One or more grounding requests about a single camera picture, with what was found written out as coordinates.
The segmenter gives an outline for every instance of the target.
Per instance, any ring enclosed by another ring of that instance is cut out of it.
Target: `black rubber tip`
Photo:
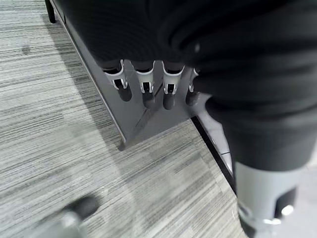
[[[185,99],[185,102],[188,106],[192,107],[193,105],[196,105],[197,102],[198,102],[198,98],[199,98],[199,92],[191,92],[187,91],[187,94],[186,94],[186,99]]]
[[[166,110],[171,110],[175,106],[175,94],[165,94],[163,96],[163,107]]]
[[[70,203],[64,210],[75,212],[82,220],[94,214],[99,208],[96,197],[88,195]]]
[[[45,0],[46,9],[48,11],[49,19],[51,23],[56,23],[54,8],[50,2],[50,0]]]
[[[129,84],[128,84],[128,87],[125,89],[122,87],[122,85],[119,86],[118,93],[120,98],[125,102],[129,102],[132,98],[132,92],[131,92]]]
[[[143,105],[146,108],[151,108],[155,104],[155,98],[153,93],[142,93],[142,100],[143,100]]]

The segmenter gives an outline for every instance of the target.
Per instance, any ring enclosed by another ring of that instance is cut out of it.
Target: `floor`
[[[119,134],[44,0],[0,0],[0,16],[1,238],[28,237],[87,193],[101,203],[86,221],[90,238],[245,237],[235,195],[191,121],[119,151]]]

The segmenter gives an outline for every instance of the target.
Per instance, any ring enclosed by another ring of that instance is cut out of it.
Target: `black fabric cover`
[[[317,130],[316,1],[56,1],[101,67],[128,59],[198,68],[195,90],[212,94],[206,108],[223,124],[234,160],[282,171],[309,159]]]

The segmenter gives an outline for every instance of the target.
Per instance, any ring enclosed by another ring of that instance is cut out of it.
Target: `striped carpet floor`
[[[245,237],[234,193],[191,121],[123,152],[119,142],[44,0],[0,0],[1,238],[27,237],[87,193],[101,202],[86,221],[90,238]]]

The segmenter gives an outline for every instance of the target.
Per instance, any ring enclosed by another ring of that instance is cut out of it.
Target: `white plastic part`
[[[190,75],[190,80],[189,80],[189,91],[191,93],[194,92],[194,85],[193,85],[193,82],[194,82],[194,78],[198,76],[198,73],[196,72],[196,69],[194,68],[191,75]]]
[[[168,94],[167,89],[168,89],[169,84],[174,85],[172,94],[176,93],[177,85],[179,83],[179,80],[182,77],[182,72],[184,71],[184,68],[185,68],[185,66],[182,68],[182,70],[179,73],[168,73],[168,72],[166,72],[165,67],[164,67],[164,63],[163,63],[163,71],[164,71],[163,84],[164,84],[164,93],[165,94]]]
[[[154,80],[153,80],[154,63],[155,62],[153,62],[153,67],[149,72],[136,71],[142,93],[145,93],[144,85],[143,85],[144,83],[149,83],[149,85],[150,85],[149,93],[153,93],[153,89],[154,89]]]
[[[118,73],[107,73],[105,72],[105,75],[107,76],[108,80],[110,81],[110,83],[117,89],[119,90],[119,88],[116,86],[116,84],[114,83],[115,80],[120,79],[121,83],[123,85],[123,88],[126,89],[128,87],[128,81],[127,81],[127,77],[125,75],[124,72],[124,64],[123,64],[123,60],[120,60],[121,63],[121,70]]]

